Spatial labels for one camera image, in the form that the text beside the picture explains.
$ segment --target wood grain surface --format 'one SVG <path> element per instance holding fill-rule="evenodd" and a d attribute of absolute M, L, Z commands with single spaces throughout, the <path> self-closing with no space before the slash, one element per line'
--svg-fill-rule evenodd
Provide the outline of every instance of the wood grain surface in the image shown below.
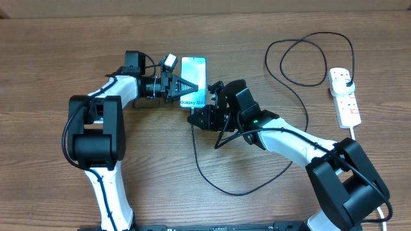
<path fill-rule="evenodd" d="M 0 0 L 5 18 L 406 10 L 411 0 Z"/>
<path fill-rule="evenodd" d="M 303 129 L 302 107 L 267 73 L 263 57 L 271 42 L 314 31 L 343 33 L 354 44 L 363 121 L 355 128 L 356 137 L 390 189 L 394 217 L 389 230 L 411 230 L 410 25 L 410 12 L 2 20 L 0 230 L 76 230 L 100 224 L 92 187 L 84 172 L 66 162 L 60 141 L 69 98 L 100 88 L 107 81 L 104 74 L 123 65 L 126 50 L 144 51 L 156 61 L 168 53 L 204 56 L 208 84 L 243 78 L 261 108 Z M 310 40 L 323 48 L 329 67 L 351 70 L 344 39 L 318 35 Z M 289 45 L 271 49 L 268 62 L 276 75 Z M 295 81 L 316 83 L 324 64 L 315 47 L 301 44 L 285 58 L 284 71 Z M 291 87 L 307 106 L 308 132 L 334 141 L 349 136 L 338 128 L 327 80 L 318 87 Z M 305 170 L 295 164 L 248 196 L 226 196 L 212 188 L 195 167 L 188 114 L 178 103 L 124 110 L 123 179 L 139 224 L 271 223 L 306 219 L 319 209 Z M 217 133 L 195 132 L 204 174 L 228 191 L 254 188 L 289 162 L 240 139 L 214 150 Z"/>

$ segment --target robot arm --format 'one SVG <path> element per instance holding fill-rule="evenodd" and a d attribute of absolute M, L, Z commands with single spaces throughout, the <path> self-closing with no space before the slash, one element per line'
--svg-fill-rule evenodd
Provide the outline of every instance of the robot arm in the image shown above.
<path fill-rule="evenodd" d="M 292 127 L 277 114 L 261 110 L 244 80 L 226 86 L 219 81 L 208 90 L 215 105 L 194 112 L 188 117 L 189 123 L 203 130 L 238 129 L 250 145 L 274 151 L 307 170 L 322 210 L 299 230 L 351 230 L 388 201 L 387 186 L 356 141 L 324 140 Z M 349 170 L 352 177 L 341 182 L 337 174 Z"/>
<path fill-rule="evenodd" d="M 110 75 L 102 88 L 87 96 L 73 96 L 69 101 L 69 121 L 72 120 L 67 123 L 68 155 L 89 177 L 101 213 L 101 227 L 92 230 L 135 230 L 121 176 L 126 149 L 123 108 L 140 97 L 173 102 L 198 90 L 197 85 L 172 74 L 177 57 L 171 54 L 160 61 L 160 78 L 144 77 L 145 57 L 144 53 L 127 51 L 125 66 Z M 183 84 L 191 88 L 183 89 Z M 103 129 L 84 127 L 94 123 L 102 123 Z"/>

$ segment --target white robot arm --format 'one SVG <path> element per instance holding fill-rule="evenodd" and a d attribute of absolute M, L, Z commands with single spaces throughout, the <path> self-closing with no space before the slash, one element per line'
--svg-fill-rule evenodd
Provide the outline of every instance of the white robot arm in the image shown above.
<path fill-rule="evenodd" d="M 273 119 L 266 125 L 264 125 L 263 128 L 284 128 L 287 130 L 295 131 L 303 135 L 307 139 L 325 147 L 329 151 L 333 150 L 335 148 L 334 144 L 337 143 L 335 141 L 320 139 L 297 128 L 294 128 L 293 126 L 289 125 L 283 118 Z M 258 132 L 258 136 L 265 149 L 267 149 L 268 151 L 274 151 L 290 159 L 304 169 L 308 164 L 311 163 L 314 158 L 320 158 L 327 154 L 325 151 L 315 148 L 314 146 L 308 144 L 307 142 L 304 142 L 303 140 L 290 133 L 267 131 Z M 341 172 L 341 169 L 337 169 L 335 171 L 336 175 L 340 174 Z M 309 230 L 312 231 L 340 230 L 327 218 L 322 210 L 318 211 L 310 218 L 308 218 L 306 220 L 306 226 L 307 228 L 309 228 Z"/>
<path fill-rule="evenodd" d="M 145 57 L 148 56 L 144 53 L 127 51 L 125 66 L 111 74 L 102 88 L 87 96 L 73 96 L 69 101 L 69 120 L 64 129 L 62 147 L 67 161 L 85 170 L 96 194 L 101 226 L 92 230 L 136 229 L 121 176 L 121 161 L 125 155 L 123 108 L 140 97 L 164 98 L 165 102 L 173 102 L 198 90 L 197 85 L 172 74 L 177 57 L 171 54 L 160 61 L 160 78 L 144 77 Z M 180 87 L 182 84 L 191 87 L 183 89 Z M 84 128 L 85 124 L 93 123 L 103 124 L 103 129 Z"/>

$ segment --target black bracket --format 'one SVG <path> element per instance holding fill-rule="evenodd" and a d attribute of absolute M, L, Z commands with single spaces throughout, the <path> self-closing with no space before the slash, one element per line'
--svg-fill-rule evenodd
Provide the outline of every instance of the black bracket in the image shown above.
<path fill-rule="evenodd" d="M 187 122 L 203 130 L 222 131 L 229 113 L 231 116 L 227 124 L 227 132 L 233 132 L 235 129 L 244 131 L 259 129 L 272 119 L 279 118 L 275 113 L 261 111 L 245 80 L 235 80 L 226 86 L 218 81 L 208 86 L 208 90 L 215 104 L 206 105 L 187 118 Z M 257 132 L 244 135 L 243 138 L 250 145 L 255 144 L 264 149 Z"/>
<path fill-rule="evenodd" d="M 126 51 L 124 67 L 121 72 L 139 77 L 146 74 L 146 56 L 140 51 Z"/>
<path fill-rule="evenodd" d="M 88 96 L 73 96 L 69 101 L 69 117 Z M 85 129 L 103 119 L 103 129 Z M 94 98 L 73 117 L 68 131 L 68 151 L 82 169 L 107 167 L 113 170 L 123 160 L 126 150 L 123 108 L 120 96 Z"/>
<path fill-rule="evenodd" d="M 165 102 L 173 103 L 181 96 L 198 91 L 198 85 L 191 83 L 175 74 L 164 70 L 161 72 L 160 92 Z"/>
<path fill-rule="evenodd" d="M 387 186 L 356 141 L 345 138 L 335 144 L 333 151 L 336 155 L 343 155 L 347 162 L 374 183 L 387 199 L 390 198 Z M 355 174 L 342 183 L 335 174 L 340 167 L 334 157 L 325 155 L 314 158 L 306 166 L 306 170 L 325 215 L 339 229 L 350 230 L 376 210 L 383 200 Z"/>

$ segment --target power socket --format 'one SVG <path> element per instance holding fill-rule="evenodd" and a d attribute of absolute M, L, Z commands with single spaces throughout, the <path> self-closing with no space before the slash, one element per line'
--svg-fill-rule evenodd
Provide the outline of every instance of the power socket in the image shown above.
<path fill-rule="evenodd" d="M 354 93 L 333 97 L 333 99 L 340 128 L 350 128 L 361 123 Z"/>
<path fill-rule="evenodd" d="M 355 83 L 347 86 L 351 81 L 349 71 L 341 67 L 334 67 L 328 73 L 329 89 L 334 97 L 354 93 Z"/>

